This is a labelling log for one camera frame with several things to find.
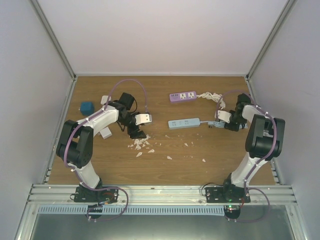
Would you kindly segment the white usb charger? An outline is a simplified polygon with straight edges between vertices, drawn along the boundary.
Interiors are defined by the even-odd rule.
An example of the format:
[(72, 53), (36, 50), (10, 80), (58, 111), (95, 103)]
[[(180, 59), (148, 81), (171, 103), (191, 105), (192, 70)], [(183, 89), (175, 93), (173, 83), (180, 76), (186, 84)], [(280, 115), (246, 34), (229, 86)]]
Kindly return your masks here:
[(104, 140), (112, 136), (112, 132), (109, 127), (103, 128), (99, 133)]

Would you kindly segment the blue cube plug adapter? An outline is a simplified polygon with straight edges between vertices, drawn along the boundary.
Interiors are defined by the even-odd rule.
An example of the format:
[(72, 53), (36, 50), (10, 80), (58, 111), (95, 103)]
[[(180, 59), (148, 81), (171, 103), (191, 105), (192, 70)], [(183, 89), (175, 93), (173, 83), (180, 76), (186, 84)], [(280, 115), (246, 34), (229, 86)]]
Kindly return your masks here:
[(83, 116), (90, 116), (95, 112), (95, 106), (91, 101), (83, 101), (79, 110)]

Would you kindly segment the purple power strip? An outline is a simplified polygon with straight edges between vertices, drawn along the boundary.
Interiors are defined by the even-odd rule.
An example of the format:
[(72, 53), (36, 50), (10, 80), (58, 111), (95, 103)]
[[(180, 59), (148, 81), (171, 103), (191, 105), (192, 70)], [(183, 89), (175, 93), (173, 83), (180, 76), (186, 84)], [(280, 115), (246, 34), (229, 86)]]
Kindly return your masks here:
[(180, 103), (193, 101), (197, 98), (197, 94), (195, 91), (186, 91), (186, 92), (178, 92), (169, 94), (169, 100), (171, 103)]

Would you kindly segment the white cube adapter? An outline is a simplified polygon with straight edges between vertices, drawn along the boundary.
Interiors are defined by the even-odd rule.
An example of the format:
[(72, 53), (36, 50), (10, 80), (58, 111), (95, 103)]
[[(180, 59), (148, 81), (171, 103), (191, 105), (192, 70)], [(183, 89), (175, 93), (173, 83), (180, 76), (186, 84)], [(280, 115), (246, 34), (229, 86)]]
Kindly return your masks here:
[(101, 100), (100, 100), (100, 104), (102, 105), (102, 106), (105, 106), (108, 102), (110, 102), (112, 100), (112, 98), (111, 97), (109, 97), (108, 95), (103, 95), (102, 97), (101, 97)]

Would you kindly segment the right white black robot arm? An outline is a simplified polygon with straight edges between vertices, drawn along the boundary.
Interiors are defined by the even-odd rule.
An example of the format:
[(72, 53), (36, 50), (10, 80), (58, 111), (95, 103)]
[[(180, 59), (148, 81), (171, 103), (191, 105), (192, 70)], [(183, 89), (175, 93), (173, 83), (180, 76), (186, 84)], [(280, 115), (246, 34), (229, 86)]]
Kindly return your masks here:
[(253, 176), (263, 165), (280, 155), (286, 122), (263, 111), (246, 93), (238, 95), (235, 109), (229, 114), (224, 124), (227, 130), (237, 132), (250, 123), (245, 140), (245, 156), (237, 169), (224, 180), (221, 190), (223, 200), (232, 203), (244, 198)]

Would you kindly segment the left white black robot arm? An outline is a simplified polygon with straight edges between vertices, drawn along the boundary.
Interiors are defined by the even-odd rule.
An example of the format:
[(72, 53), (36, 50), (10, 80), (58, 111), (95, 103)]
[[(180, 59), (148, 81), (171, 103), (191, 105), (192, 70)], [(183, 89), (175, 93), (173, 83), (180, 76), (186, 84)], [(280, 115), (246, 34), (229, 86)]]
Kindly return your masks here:
[(56, 155), (76, 173), (80, 185), (87, 188), (86, 197), (92, 202), (98, 202), (103, 197), (101, 178), (91, 162), (94, 137), (114, 123), (126, 128), (131, 139), (147, 137), (140, 126), (151, 123), (152, 116), (148, 112), (131, 112), (135, 101), (131, 94), (124, 92), (120, 99), (106, 103), (90, 116), (78, 121), (67, 120), (63, 124)]

